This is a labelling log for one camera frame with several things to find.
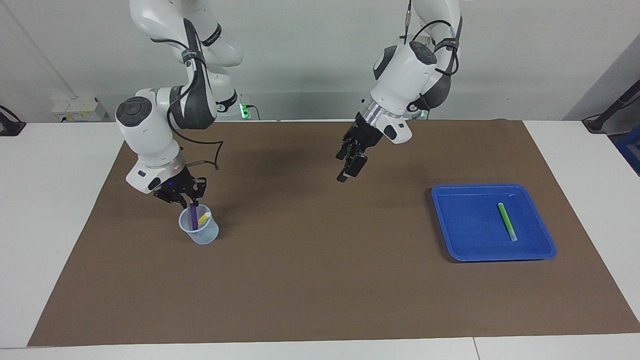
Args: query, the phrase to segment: green pen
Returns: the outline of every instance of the green pen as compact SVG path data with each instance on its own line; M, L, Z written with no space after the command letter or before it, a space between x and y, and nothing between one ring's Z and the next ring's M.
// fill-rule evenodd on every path
M511 220L509 219L509 215L507 215L507 209L504 208L503 203L498 203L498 208L500 209L500 214L502 215L502 219L504 221L504 225L507 226L507 230L509 231L509 236L511 237L511 241L518 241L518 237L516 236L515 230L513 230L513 225L511 225Z

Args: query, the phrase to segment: purple marker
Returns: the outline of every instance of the purple marker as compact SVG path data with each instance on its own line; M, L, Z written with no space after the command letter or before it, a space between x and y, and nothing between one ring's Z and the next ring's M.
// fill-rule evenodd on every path
M191 204L191 228L198 230L198 208L194 204Z

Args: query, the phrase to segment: green light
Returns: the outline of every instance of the green light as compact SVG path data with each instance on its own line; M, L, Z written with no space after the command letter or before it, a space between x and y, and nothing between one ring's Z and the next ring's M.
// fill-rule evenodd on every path
M249 110L243 103L240 103L240 114L242 114L243 120L251 117L251 115L249 114Z

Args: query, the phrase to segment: wall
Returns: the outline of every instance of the wall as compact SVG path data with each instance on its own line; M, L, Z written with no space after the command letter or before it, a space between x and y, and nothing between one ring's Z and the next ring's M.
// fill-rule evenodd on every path
M133 26L127 0L2 1L73 92L97 96L109 111L140 88L186 81L169 49ZM237 88L269 119L353 117L375 84L371 65L402 32L406 9L406 0L212 2L225 31L246 47L231 72ZM562 119L640 33L637 0L461 7L461 69L434 118ZM50 120L46 105L60 84L41 82L31 67L17 71L22 49L4 43L0 31L0 101L38 114L29 120Z
M639 79L640 35L614 61L564 119L580 120L602 113ZM640 101L615 113L605 123L604 130L608 133L617 133L631 130L638 125L640 125Z

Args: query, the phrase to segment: brown table mat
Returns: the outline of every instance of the brown table mat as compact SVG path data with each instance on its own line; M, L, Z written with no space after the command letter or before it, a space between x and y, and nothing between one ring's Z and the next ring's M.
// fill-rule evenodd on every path
M129 187L124 146L29 346L640 332L521 122L413 122L340 184L348 126L190 132L225 140L219 172L192 169L221 226L206 246L181 233L179 205ZM189 161L215 153L182 145ZM430 189L456 183L524 185L557 257L454 262Z

